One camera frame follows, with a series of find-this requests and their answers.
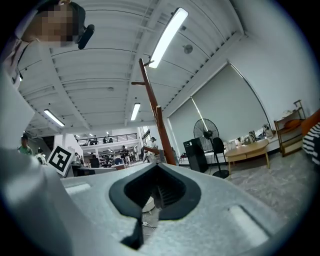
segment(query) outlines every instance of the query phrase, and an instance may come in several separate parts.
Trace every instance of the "wooden coat rack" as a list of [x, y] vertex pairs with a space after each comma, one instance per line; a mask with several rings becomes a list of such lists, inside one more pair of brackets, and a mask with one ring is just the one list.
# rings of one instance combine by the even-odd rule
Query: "wooden coat rack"
[[[148, 93], [148, 97], [149, 97], [149, 100], [150, 100], [150, 104], [151, 104], [151, 109], [152, 109], [152, 112], [153, 112], [154, 120], [155, 120], [156, 126], [158, 128], [158, 132], [159, 132], [160, 139], [161, 139], [161, 142], [162, 142], [162, 146], [163, 146], [163, 151], [164, 151], [164, 156], [165, 156], [166, 162], [168, 164], [170, 164], [170, 165], [174, 165], [175, 166], [176, 165], [176, 161], [175, 161], [174, 153], [172, 151], [172, 148], [171, 148], [171, 145], [170, 145], [170, 142], [169, 142], [169, 138], [168, 138], [168, 134], [167, 134], [167, 131], [166, 131], [166, 127], [164, 125], [164, 121], [163, 121], [163, 118], [162, 118], [162, 109], [161, 109], [161, 106], [158, 105], [158, 103], [157, 103], [156, 96], [154, 94], [154, 91], [153, 91], [153, 89], [151, 87], [149, 78], [147, 76], [147, 71], [146, 71], [145, 66], [149, 65], [149, 63], [150, 62], [146, 63], [146, 65], [145, 65], [143, 59], [142, 58], [139, 59], [139, 65], [140, 65], [140, 69], [141, 69], [141, 73], [142, 73], [144, 82], [132, 82], [131, 84], [132, 85], [138, 85], [138, 86], [145, 86], [146, 92]], [[154, 152], [159, 152], [155, 148], [153, 150], [151, 148], [150, 148], [150, 150], [148, 148], [145, 148], [145, 149], [148, 150], [148, 151], [151, 151], [151, 152], [153, 152], [153, 151]]]

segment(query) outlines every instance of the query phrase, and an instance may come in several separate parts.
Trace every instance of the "white ceiling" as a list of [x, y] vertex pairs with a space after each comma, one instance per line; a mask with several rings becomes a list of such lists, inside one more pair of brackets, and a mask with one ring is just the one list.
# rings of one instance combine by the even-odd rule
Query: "white ceiling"
[[[19, 91], [37, 113], [26, 129], [41, 136], [89, 133], [152, 125], [154, 117], [138, 60], [147, 62], [171, 13], [189, 12], [157, 69], [147, 67], [158, 105], [164, 110], [203, 65], [242, 27], [229, 0], [75, 0], [95, 32], [85, 49], [32, 43], [19, 63]], [[185, 45], [192, 45], [190, 54]], [[141, 103], [135, 122], [134, 103]], [[49, 109], [64, 130], [43, 113]]]

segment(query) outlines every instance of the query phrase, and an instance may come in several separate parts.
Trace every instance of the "fan guard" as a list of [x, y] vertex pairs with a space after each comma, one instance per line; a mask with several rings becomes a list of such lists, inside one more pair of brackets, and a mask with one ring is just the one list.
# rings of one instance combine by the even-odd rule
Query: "fan guard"
[[210, 142], [210, 138], [214, 139], [219, 137], [218, 128], [216, 125], [209, 119], [200, 119], [198, 120], [193, 128], [194, 138], [199, 138], [201, 141], [201, 147], [203, 151], [212, 152], [213, 147]]

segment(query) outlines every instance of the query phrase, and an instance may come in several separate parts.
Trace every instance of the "black box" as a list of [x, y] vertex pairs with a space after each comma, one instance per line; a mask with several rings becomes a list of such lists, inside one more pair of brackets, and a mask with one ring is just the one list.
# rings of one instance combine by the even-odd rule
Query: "black box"
[[204, 173], [208, 169], [208, 163], [205, 152], [201, 148], [201, 141], [199, 138], [183, 143], [186, 155], [189, 160], [191, 170]]

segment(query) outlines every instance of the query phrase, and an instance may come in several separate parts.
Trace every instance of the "balcony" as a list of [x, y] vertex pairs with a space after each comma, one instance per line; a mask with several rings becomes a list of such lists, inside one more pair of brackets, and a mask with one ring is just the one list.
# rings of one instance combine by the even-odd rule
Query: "balcony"
[[105, 136], [97, 138], [78, 139], [78, 144], [83, 150], [114, 148], [117, 146], [138, 143], [138, 136], [136, 133]]

